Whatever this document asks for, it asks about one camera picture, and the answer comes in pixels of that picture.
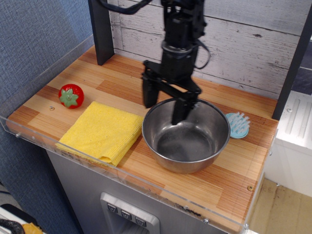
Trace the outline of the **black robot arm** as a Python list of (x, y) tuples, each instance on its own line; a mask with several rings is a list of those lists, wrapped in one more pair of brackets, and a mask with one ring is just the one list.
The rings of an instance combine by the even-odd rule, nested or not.
[(202, 0), (163, 0), (161, 5), (165, 31), (162, 59), (161, 63), (143, 63), (143, 103), (147, 108), (156, 105), (160, 91), (174, 97), (172, 124), (176, 125), (187, 118), (201, 93), (192, 74), (197, 68), (198, 48), (206, 49), (200, 37), (207, 24)]

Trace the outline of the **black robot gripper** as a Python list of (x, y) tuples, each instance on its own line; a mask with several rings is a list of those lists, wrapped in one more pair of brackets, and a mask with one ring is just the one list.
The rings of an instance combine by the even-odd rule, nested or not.
[(143, 63), (145, 66), (142, 74), (143, 103), (146, 108), (154, 106), (159, 91), (178, 98), (172, 115), (172, 125), (177, 125), (187, 118), (201, 93), (201, 89), (191, 78), (198, 45), (176, 48), (164, 42), (162, 49), (160, 64), (148, 60)]

